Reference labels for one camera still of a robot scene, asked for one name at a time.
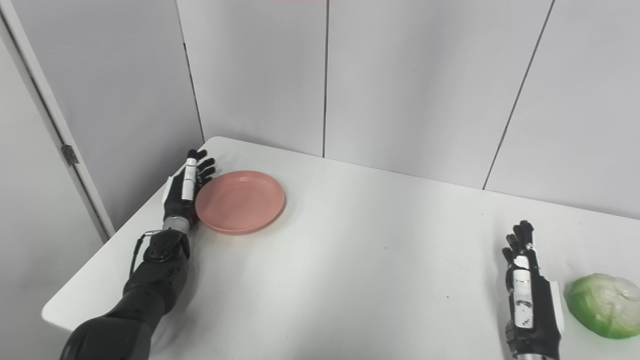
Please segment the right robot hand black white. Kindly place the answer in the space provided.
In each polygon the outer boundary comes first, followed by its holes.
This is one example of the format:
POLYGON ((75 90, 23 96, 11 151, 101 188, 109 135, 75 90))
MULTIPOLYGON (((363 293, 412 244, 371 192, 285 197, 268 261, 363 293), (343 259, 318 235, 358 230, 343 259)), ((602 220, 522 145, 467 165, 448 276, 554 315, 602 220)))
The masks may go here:
POLYGON ((502 249, 510 314, 506 344, 515 360, 558 360, 564 330, 560 287, 541 272, 533 232, 523 219, 506 235, 508 246, 502 249))

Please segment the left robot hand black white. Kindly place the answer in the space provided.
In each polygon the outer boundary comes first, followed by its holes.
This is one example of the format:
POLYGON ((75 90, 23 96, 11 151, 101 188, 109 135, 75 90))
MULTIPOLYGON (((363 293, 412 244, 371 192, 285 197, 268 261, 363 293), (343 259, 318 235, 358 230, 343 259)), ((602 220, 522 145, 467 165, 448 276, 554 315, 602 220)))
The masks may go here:
POLYGON ((163 220, 183 218, 194 226, 199 221, 195 210, 195 199, 217 171, 216 160, 205 149, 190 149, 180 171, 167 180, 166 196, 163 200, 163 220))

